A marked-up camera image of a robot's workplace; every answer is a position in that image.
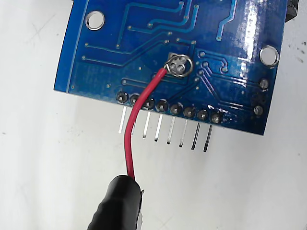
mounting hole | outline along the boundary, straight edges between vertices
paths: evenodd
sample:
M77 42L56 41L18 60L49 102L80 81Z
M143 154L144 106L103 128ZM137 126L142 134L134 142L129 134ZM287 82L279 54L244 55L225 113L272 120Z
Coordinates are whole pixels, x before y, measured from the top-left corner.
M260 51L260 61L267 67L274 67L279 62L279 53L272 46L265 46Z
M100 11L92 11L87 15L85 21L90 30L99 30L105 24L105 16Z

circuit board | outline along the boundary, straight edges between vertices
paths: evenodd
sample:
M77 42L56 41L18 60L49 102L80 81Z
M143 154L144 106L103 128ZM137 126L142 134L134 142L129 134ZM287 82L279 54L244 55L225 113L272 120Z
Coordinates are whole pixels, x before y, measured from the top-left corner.
M170 55L184 54L192 72L167 74L144 109L263 135L286 11L287 0L74 1L54 89L133 106Z

red wire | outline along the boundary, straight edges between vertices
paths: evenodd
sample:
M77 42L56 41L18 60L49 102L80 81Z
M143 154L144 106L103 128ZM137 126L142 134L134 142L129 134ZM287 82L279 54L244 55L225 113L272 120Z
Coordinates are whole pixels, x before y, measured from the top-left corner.
M162 78L166 75L166 69L162 68L158 71L156 76L152 79L149 85L145 88L145 90L141 93L138 100L136 101L132 112L130 114L126 131L124 137L124 147L125 147L125 156L126 156L126 166L128 176L135 180L134 176L134 168L133 168L133 159L132 159L132 149L131 149L131 133L136 121L136 118L139 114L140 109L143 107L145 101L149 97L149 95L154 91L157 85L160 83Z

white surface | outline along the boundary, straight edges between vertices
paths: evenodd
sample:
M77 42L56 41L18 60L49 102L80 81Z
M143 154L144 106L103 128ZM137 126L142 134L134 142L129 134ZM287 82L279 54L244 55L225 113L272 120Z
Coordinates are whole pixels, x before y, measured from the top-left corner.
M124 174L122 108L53 91L70 0L0 0L0 229L84 230ZM287 23L264 137L183 120L133 136L143 230L302 230L307 223L307 3Z

